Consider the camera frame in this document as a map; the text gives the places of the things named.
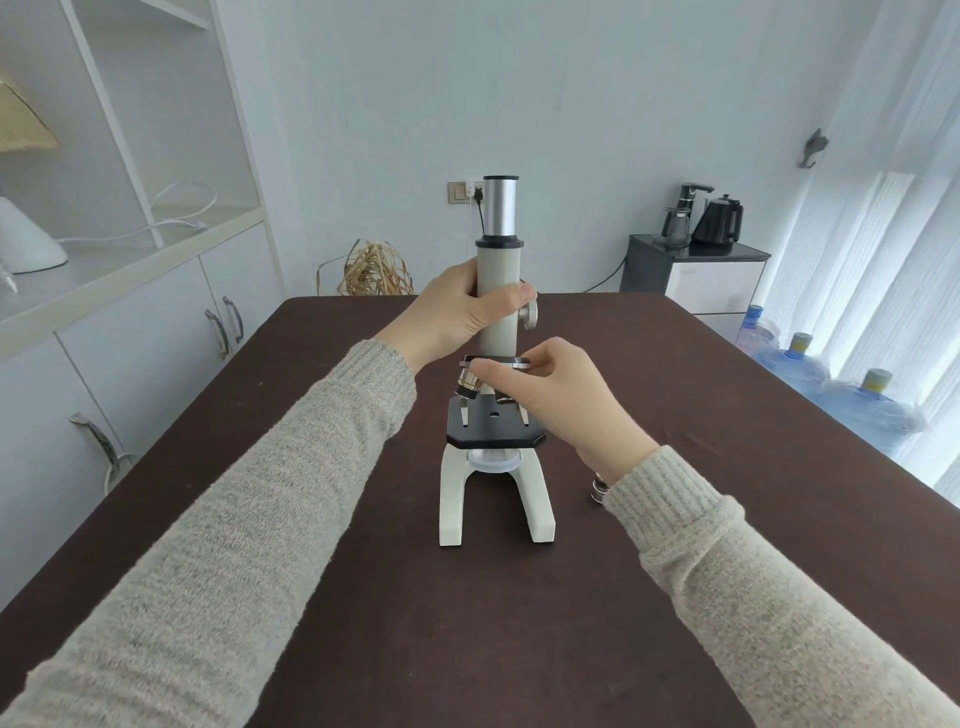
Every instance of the hand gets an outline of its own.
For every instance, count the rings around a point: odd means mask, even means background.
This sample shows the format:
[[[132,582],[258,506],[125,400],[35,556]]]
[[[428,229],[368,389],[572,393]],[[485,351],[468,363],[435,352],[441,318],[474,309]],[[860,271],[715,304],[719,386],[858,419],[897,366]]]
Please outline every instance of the hand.
[[[531,363],[525,373],[489,359],[474,359],[470,370],[533,412],[607,483],[613,485],[657,450],[583,349],[554,338],[524,356]]]
[[[476,282],[476,258],[447,268],[376,338],[403,354],[416,374],[537,297],[530,283],[514,283],[478,299],[470,295]]]

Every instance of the white sheer curtain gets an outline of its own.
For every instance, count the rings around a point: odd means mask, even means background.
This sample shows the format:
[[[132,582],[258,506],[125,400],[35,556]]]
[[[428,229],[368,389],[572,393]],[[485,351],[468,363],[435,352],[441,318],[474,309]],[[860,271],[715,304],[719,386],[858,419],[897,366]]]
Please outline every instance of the white sheer curtain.
[[[929,420],[900,463],[960,505],[960,0],[883,0],[827,132],[766,312],[893,372]]]

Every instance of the electric kettle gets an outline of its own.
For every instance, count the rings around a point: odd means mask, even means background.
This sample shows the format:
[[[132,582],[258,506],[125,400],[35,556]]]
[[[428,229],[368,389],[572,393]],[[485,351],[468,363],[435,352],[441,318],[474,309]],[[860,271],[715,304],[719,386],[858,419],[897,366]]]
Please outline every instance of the electric kettle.
[[[743,205],[730,195],[707,202],[707,209],[693,231],[691,242],[701,245],[731,245],[740,239]]]

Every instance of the gray sweater sleeve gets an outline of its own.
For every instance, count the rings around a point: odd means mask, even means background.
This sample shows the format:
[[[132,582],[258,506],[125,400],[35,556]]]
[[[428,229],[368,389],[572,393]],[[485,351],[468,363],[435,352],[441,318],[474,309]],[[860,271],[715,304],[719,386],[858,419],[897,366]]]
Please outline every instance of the gray sweater sleeve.
[[[607,507],[757,725],[960,725],[946,695],[673,449],[621,479]]]
[[[246,723],[414,397],[396,351],[354,347],[31,673],[0,727]]]

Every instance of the person's left hand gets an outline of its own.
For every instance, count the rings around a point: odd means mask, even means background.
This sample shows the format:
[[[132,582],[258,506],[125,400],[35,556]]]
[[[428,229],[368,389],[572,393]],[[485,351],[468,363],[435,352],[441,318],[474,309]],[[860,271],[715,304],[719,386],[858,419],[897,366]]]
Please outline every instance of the person's left hand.
[[[416,374],[431,361],[456,352],[481,328],[537,297],[532,284],[513,283],[478,299],[470,295],[476,282],[475,257],[447,268],[376,338],[400,352]]]

